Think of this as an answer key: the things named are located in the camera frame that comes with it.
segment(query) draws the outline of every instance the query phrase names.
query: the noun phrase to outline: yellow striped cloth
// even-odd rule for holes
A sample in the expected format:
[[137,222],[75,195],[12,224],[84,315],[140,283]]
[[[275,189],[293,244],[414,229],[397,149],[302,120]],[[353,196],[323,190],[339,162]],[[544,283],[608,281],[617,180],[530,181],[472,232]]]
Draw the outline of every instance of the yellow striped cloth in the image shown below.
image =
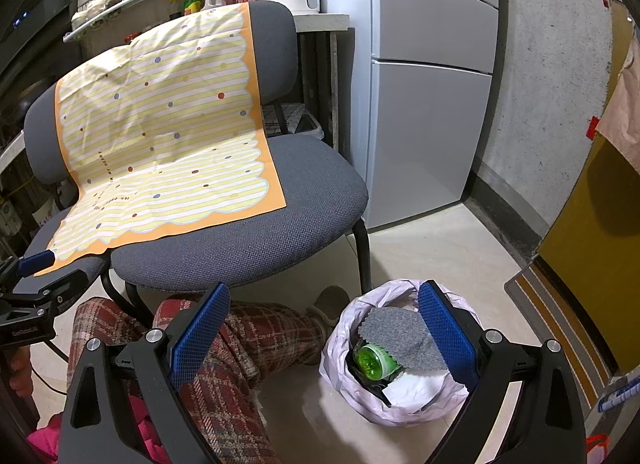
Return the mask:
[[56,126],[80,199],[48,270],[286,206],[247,4],[167,22],[73,70],[56,88]]

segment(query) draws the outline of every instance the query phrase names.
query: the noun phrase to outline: refrigerator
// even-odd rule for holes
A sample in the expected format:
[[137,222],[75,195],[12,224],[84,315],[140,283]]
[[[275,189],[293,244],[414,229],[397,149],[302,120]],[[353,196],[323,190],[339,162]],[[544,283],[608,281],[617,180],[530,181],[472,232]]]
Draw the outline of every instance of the refrigerator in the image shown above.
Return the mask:
[[498,0],[321,0],[338,37],[340,151],[369,189],[368,228],[456,202],[484,120]]

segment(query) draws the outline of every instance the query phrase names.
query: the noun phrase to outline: red clip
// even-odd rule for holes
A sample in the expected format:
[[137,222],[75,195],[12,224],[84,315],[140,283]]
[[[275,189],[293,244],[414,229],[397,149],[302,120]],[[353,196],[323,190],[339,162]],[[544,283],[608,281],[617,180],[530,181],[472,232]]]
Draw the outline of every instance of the red clip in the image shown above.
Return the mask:
[[587,130],[587,137],[591,140],[596,138],[596,127],[598,126],[598,123],[600,122],[600,118],[597,118],[596,116],[593,116],[591,118],[591,123],[589,123],[589,129]]

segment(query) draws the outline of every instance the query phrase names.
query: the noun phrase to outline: concrete wall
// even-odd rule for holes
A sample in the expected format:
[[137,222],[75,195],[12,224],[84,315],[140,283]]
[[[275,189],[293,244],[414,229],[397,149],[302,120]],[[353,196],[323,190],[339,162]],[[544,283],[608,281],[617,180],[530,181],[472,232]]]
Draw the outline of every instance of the concrete wall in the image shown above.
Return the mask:
[[603,111],[611,33],[602,0],[508,0],[504,72],[474,170],[540,236],[591,147],[585,132]]

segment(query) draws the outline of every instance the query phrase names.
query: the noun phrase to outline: human hand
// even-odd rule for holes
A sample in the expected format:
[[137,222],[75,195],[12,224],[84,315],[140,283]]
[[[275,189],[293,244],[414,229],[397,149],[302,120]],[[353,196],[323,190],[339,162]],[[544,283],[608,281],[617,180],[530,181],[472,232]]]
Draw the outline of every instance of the human hand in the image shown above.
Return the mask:
[[33,394],[33,381],[31,380],[31,349],[20,347],[9,360],[12,376],[9,386],[18,397],[29,397]]

